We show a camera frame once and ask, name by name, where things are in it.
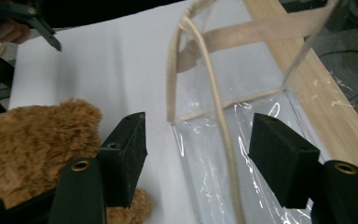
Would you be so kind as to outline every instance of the teddy bear fur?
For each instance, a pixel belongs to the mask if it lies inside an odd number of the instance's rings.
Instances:
[[[101,145],[100,110],[80,99],[23,106],[0,114],[0,198],[7,208],[57,186],[69,161],[95,157]],[[107,208],[108,223],[143,223],[152,211],[137,189],[131,209]]]

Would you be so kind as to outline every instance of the screw hole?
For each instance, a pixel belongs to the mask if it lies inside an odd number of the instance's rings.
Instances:
[[[119,147],[119,144],[117,143],[110,143],[107,145],[109,148],[118,148]]]
[[[345,163],[337,163],[335,165],[336,169],[338,169],[340,172],[347,174],[347,175],[356,175],[357,170],[353,168],[351,165],[345,164]]]
[[[90,163],[88,161],[78,161],[77,163],[73,164],[71,169],[73,171],[84,171],[87,170],[90,166]]]

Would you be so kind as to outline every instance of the table surface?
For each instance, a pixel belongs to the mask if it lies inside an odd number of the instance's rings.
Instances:
[[[58,32],[62,52],[53,49],[40,37],[21,45],[18,51],[9,108],[56,105],[71,97],[85,99],[103,112],[100,125],[103,140],[122,118],[145,111],[149,156],[138,186],[149,192],[154,202],[154,212],[146,223],[196,223],[176,140],[172,126],[166,122],[165,113],[168,46],[188,4],[185,1],[113,21]],[[255,2],[255,7],[248,7],[248,10],[253,18],[262,18],[263,13],[282,13],[274,4],[278,4],[278,1],[260,0]],[[314,58],[306,61],[307,66],[312,65],[309,72],[316,75],[306,74],[304,77],[308,79],[299,82],[310,83],[314,76],[318,79],[329,76],[320,61]],[[331,92],[341,92],[337,85],[329,85],[327,88],[334,89]],[[299,94],[308,98],[314,92],[302,91]],[[327,104],[331,104],[337,100],[337,95],[328,93],[325,99]],[[330,106],[325,113],[338,113],[339,116],[333,119],[327,116],[325,119],[329,120],[329,125],[324,125],[320,117],[312,116],[313,106],[306,104],[304,108],[309,112],[310,120],[314,121],[318,134],[324,136],[326,128],[332,125],[335,127],[337,123],[338,137],[346,140],[338,139],[334,142],[331,137],[327,139],[327,144],[324,144],[330,154],[337,152],[338,147],[346,145],[353,138],[358,138],[358,132],[356,136],[348,138],[353,132],[343,131],[353,127],[358,129],[355,112],[353,114],[346,107]],[[342,122],[346,116],[350,119]],[[354,144],[358,146],[358,139],[354,140]],[[355,151],[350,151],[344,158],[355,158],[358,161],[355,154]]]

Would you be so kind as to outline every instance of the brass screw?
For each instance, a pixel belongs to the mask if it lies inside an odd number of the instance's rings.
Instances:
[[[33,7],[29,7],[28,12],[34,15],[36,13],[36,9],[34,9]]]
[[[348,165],[346,163],[336,163],[334,165],[336,167],[336,169],[338,169],[340,172],[347,174],[347,175],[356,175],[357,174],[357,170],[351,166]]]
[[[77,163],[73,164],[71,166],[71,169],[73,171],[79,172],[87,170],[90,166],[90,163],[88,161],[78,161]]]

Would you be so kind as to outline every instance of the bag handle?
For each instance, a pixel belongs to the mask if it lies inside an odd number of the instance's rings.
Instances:
[[[247,21],[202,34],[191,18],[201,12],[201,7],[207,7],[212,2],[211,0],[194,2],[187,9],[172,38],[167,65],[167,120],[171,123],[175,120],[177,73],[185,72],[194,67],[197,59],[202,57],[210,79],[216,120],[225,146],[228,175],[231,180],[230,196],[233,202],[234,214],[237,223],[245,224],[234,149],[230,140],[229,128],[224,119],[224,104],[220,98],[209,54],[221,49],[229,49],[256,42],[317,35],[337,5],[337,0],[328,1],[326,7],[282,14],[260,21]],[[180,36],[183,31],[193,35],[194,40],[188,42],[185,48],[178,52]],[[310,48],[310,44],[306,45],[303,49],[305,48]],[[301,58],[297,57],[295,63],[301,61]]]

